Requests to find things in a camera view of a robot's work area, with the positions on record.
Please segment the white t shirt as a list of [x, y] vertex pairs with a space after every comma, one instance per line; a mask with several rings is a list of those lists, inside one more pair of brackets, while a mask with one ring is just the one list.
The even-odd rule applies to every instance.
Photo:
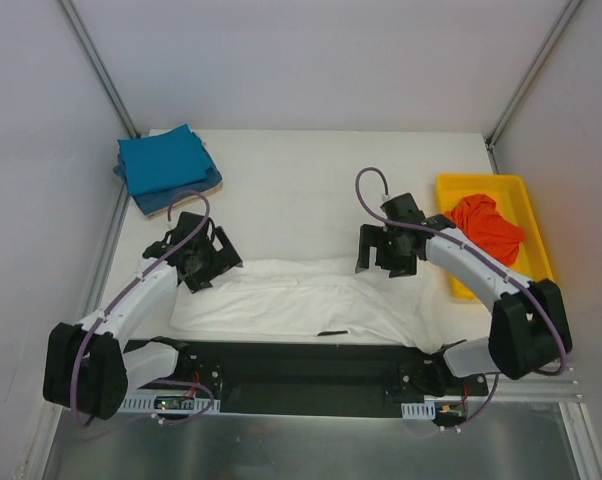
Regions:
[[197, 293], [180, 287], [172, 328], [188, 333], [317, 337], [340, 333], [433, 353], [436, 284], [429, 270], [358, 273], [352, 258], [247, 261]]

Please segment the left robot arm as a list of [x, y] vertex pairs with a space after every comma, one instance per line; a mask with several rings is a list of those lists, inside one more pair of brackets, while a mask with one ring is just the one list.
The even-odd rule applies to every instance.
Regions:
[[44, 399], [107, 420], [127, 394], [147, 384], [185, 387], [196, 377], [185, 342], [158, 336], [134, 350], [126, 346], [143, 322], [171, 317], [179, 288], [198, 293], [241, 264], [221, 226], [206, 216], [181, 213], [176, 226], [144, 250], [127, 285], [109, 305], [52, 329]]

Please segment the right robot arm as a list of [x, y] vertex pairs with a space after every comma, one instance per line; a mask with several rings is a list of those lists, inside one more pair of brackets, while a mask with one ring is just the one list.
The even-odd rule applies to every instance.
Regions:
[[393, 276], [413, 275], [417, 262], [429, 262], [460, 280], [491, 315], [487, 336], [444, 348], [444, 362], [431, 369], [438, 392], [454, 394], [478, 373], [518, 380], [567, 370], [573, 343], [554, 281], [534, 281], [505, 267], [444, 216], [425, 217], [409, 194], [387, 200], [382, 210], [377, 225], [360, 228], [358, 270], [368, 269], [372, 248]]

